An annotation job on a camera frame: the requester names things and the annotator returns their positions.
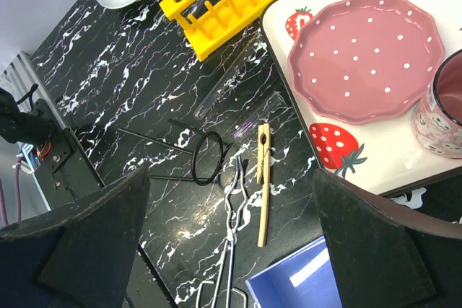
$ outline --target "black marble countertop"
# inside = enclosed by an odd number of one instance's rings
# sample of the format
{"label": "black marble countertop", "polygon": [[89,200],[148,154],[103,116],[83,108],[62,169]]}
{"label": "black marble countertop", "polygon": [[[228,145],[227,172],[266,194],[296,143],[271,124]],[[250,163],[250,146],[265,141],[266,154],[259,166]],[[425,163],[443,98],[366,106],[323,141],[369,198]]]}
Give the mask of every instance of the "black marble countertop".
{"label": "black marble countertop", "polygon": [[[160,13],[159,1],[108,10],[95,0],[78,0],[32,61],[105,182],[146,163],[153,175],[189,172],[189,156],[119,133],[116,127],[193,147],[199,136],[168,123],[168,118],[175,118],[231,141],[233,131],[274,91],[284,96],[287,104],[269,119],[273,141],[266,247],[256,245],[261,205],[261,186],[255,181],[256,135],[231,148],[220,184],[152,181],[141,245],[178,306],[192,307],[201,281],[217,276],[226,236],[224,187],[234,175],[235,156],[240,154],[247,162],[249,203],[238,233],[234,274],[235,286],[246,291],[247,278],[321,235],[311,185],[318,165],[265,43],[254,46],[232,87],[203,121],[193,117],[258,31],[258,23],[200,63],[178,34],[178,26]],[[212,143],[204,148],[199,171],[205,175],[215,166],[217,148]],[[462,210],[454,203],[441,207],[441,199],[450,199],[459,182],[453,178],[396,200],[424,211],[427,203],[422,207],[422,199],[430,201],[434,208],[427,213],[458,221]],[[207,289],[204,295],[208,302],[212,291]],[[239,307],[240,298],[234,299]]]}

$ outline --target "pink patterned mug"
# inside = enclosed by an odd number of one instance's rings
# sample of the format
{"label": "pink patterned mug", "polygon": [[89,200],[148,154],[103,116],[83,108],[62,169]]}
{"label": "pink patterned mug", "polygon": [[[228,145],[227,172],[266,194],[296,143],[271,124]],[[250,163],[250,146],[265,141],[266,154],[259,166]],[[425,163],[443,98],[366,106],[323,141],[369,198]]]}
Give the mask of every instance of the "pink patterned mug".
{"label": "pink patterned mug", "polygon": [[426,149],[462,159],[462,50],[438,69],[414,111],[412,130]]}

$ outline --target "white tray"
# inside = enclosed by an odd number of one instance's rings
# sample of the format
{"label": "white tray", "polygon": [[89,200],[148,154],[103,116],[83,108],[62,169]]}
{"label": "white tray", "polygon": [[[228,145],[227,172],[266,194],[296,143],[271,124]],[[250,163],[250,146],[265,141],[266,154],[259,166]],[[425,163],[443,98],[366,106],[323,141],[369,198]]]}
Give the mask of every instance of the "white tray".
{"label": "white tray", "polygon": [[[423,147],[415,139],[411,129],[414,107],[405,115],[390,120],[380,120],[360,126],[352,126],[331,118],[316,115],[292,88],[292,75],[287,56],[294,44],[286,31],[286,21],[295,9],[305,6],[316,15],[322,8],[341,0],[276,0],[263,14],[261,26],[270,51],[292,96],[292,101],[305,132],[313,123],[330,123],[348,130],[364,144],[361,157],[367,160],[346,174],[346,179],[374,194],[397,193],[417,188],[423,184],[449,177],[460,170],[462,160],[439,157]],[[409,0],[429,12],[437,23],[447,58],[462,48],[462,0]]]}

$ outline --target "metal tongs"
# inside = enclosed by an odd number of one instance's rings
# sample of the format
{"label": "metal tongs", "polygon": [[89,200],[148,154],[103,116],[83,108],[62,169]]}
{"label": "metal tongs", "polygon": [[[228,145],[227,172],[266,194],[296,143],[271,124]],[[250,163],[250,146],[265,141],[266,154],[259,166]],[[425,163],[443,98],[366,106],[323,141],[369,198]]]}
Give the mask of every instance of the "metal tongs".
{"label": "metal tongs", "polygon": [[[212,308],[215,308],[217,305],[219,288],[222,284],[223,270],[225,268],[225,262],[226,262],[228,253],[230,254],[230,259],[228,261],[228,278],[227,278],[227,285],[226,285],[226,308],[230,308],[232,291],[234,291],[236,294],[241,295],[241,297],[243,298],[244,308],[248,306],[247,294],[240,289],[232,287],[232,274],[234,271],[234,253],[235,253],[235,248],[236,248],[236,243],[237,243],[237,229],[241,225],[243,209],[248,202],[247,191],[245,190],[245,186],[244,186],[244,178],[245,178],[245,173],[244,173],[242,159],[240,156],[238,156],[236,158],[236,173],[234,176],[234,180],[225,195],[225,211],[227,213],[226,240],[225,240],[225,245],[223,246],[222,254],[220,255],[220,265],[219,265],[219,270],[218,270],[217,282],[215,283],[214,296],[212,299]],[[231,201],[230,201],[230,197],[234,189],[236,189],[238,182],[240,183],[240,192],[242,193],[242,196],[243,196],[243,202],[239,205],[237,210],[234,211]],[[196,308],[201,307],[202,289],[204,285],[206,284],[214,284],[214,282],[213,281],[202,281],[199,284],[197,298],[196,298]]]}

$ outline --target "strawberry print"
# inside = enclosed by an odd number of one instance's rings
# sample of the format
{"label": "strawberry print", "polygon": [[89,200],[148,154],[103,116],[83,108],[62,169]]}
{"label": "strawberry print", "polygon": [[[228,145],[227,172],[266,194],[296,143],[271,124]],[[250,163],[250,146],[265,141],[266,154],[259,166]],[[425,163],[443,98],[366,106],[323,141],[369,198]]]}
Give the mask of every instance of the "strawberry print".
{"label": "strawberry print", "polygon": [[355,166],[367,158],[360,158],[364,144],[358,144],[356,138],[340,126],[329,123],[314,123],[310,126],[310,135],[324,167],[335,170],[343,178],[348,170],[356,172]]}
{"label": "strawberry print", "polygon": [[286,21],[286,31],[289,33],[290,37],[295,40],[302,26],[312,18],[313,15],[311,14],[311,10],[307,10],[306,7],[296,9],[295,13]]}

